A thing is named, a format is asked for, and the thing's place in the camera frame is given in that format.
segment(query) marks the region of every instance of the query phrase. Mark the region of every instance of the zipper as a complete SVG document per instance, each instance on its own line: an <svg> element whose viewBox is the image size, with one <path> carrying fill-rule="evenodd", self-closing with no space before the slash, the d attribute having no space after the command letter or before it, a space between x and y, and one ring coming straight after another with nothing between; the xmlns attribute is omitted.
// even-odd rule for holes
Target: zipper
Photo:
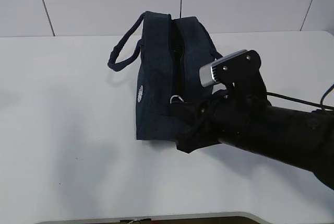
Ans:
<svg viewBox="0 0 334 224"><path fill-rule="evenodd" d="M173 61L173 82L171 96L183 96L184 92L184 42L176 23L171 23L171 57Z"/></svg>

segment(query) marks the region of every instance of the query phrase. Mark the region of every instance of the bag handle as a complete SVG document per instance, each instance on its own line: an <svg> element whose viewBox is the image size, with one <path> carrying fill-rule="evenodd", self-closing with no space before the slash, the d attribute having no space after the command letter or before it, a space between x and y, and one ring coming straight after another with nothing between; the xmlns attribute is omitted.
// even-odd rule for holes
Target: bag handle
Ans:
<svg viewBox="0 0 334 224"><path fill-rule="evenodd" d="M133 61L136 60L140 53L140 47L141 47L141 39L138 40L135 51L133 55L121 62L116 63L116 60L120 54L120 51L124 47L125 43L128 41L130 36L137 30L137 28L140 26L141 22L144 20L145 13L142 13L135 24L124 34L124 36L121 38L119 43L114 47L113 51L110 53L110 58L108 61L108 67L110 69L113 69L114 71L118 72L124 69L126 66L130 65Z"/></svg>

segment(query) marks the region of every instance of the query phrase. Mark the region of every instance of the black cable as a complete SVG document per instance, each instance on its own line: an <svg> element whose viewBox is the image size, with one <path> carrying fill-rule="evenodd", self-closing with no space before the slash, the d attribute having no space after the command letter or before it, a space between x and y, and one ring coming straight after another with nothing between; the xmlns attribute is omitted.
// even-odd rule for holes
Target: black cable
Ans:
<svg viewBox="0 0 334 224"><path fill-rule="evenodd" d="M324 95L322 96L322 98L321 98L321 100L320 100L320 107L321 107L321 109L323 110L323 111L326 111L325 110L325 106L324 106L324 99L325 99L325 97L330 93L330 92L332 92L333 91L333 89L334 89L334 84L333 85L331 85L330 86L330 88L328 88L327 89L327 91L324 93Z"/></svg>
<svg viewBox="0 0 334 224"><path fill-rule="evenodd" d="M323 98L325 98L326 95L331 92L330 88L324 93ZM323 105L322 104L322 101L323 101L322 98L321 98L322 101L320 102L320 104L317 104L317 103L309 102L309 101L306 101L306 100L300 100L300 99L288 97L288 96L285 96L285 95L279 95L278 93L274 93L274 92L267 92L267 95L277 97L277 98L281 98L281 99L284 99L284 100L290 100L290 101L298 102L298 103L301 103L301 104L311 105L311 106L316 107L316 108L324 108L324 109L334 110L334 107L331 107L329 105Z"/></svg>

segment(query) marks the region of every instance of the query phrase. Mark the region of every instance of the bag logo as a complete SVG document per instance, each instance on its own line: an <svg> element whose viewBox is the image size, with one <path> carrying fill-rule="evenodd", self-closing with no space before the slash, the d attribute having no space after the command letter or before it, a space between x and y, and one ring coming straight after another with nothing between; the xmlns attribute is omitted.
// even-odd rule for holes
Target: bag logo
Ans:
<svg viewBox="0 0 334 224"><path fill-rule="evenodd" d="M139 87L139 91L138 91L138 103L141 101L141 97L142 97L142 93L144 92L144 88L142 87L142 85Z"/></svg>

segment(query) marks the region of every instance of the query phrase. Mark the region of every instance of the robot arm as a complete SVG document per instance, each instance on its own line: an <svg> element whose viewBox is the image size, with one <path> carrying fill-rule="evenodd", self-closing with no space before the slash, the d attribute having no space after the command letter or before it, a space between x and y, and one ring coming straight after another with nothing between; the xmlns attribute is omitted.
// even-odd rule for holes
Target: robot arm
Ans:
<svg viewBox="0 0 334 224"><path fill-rule="evenodd" d="M311 171L334 190L334 114L271 106L254 50L216 59L200 69L201 83L223 83L226 90L206 101L172 104L191 126L178 135L177 149L190 153L225 143Z"/></svg>

